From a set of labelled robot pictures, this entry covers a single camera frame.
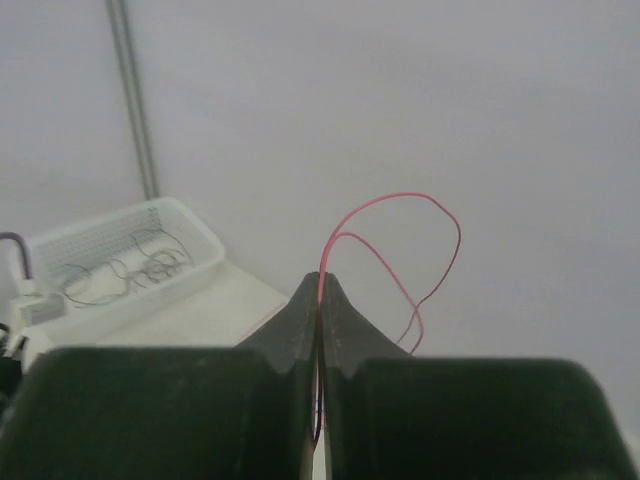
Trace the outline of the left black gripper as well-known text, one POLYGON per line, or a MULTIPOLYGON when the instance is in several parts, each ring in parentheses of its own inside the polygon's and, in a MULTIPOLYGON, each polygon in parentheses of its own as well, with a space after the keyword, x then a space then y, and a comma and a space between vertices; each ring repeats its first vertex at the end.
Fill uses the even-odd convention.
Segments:
POLYGON ((10 327, 1 324, 1 377, 0 377, 0 393, 1 393, 1 413, 7 409, 12 397, 14 396, 21 380, 22 373, 22 357, 23 357, 23 337, 20 336, 16 342, 10 343, 11 330, 10 327))

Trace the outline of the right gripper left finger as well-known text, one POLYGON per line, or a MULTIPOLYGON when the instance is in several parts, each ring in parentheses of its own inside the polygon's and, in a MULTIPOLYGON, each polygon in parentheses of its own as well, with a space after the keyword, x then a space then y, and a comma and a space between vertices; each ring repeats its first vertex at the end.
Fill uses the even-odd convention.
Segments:
POLYGON ((2 417, 2 477, 310 478, 318 284, 233 348, 42 355, 2 417))

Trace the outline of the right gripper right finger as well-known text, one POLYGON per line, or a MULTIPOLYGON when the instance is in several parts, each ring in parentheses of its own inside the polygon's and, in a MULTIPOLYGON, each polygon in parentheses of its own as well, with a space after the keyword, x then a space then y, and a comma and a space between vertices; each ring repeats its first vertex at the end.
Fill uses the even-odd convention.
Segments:
POLYGON ((415 357, 324 282, 331 479, 635 479, 598 382, 558 358, 415 357))

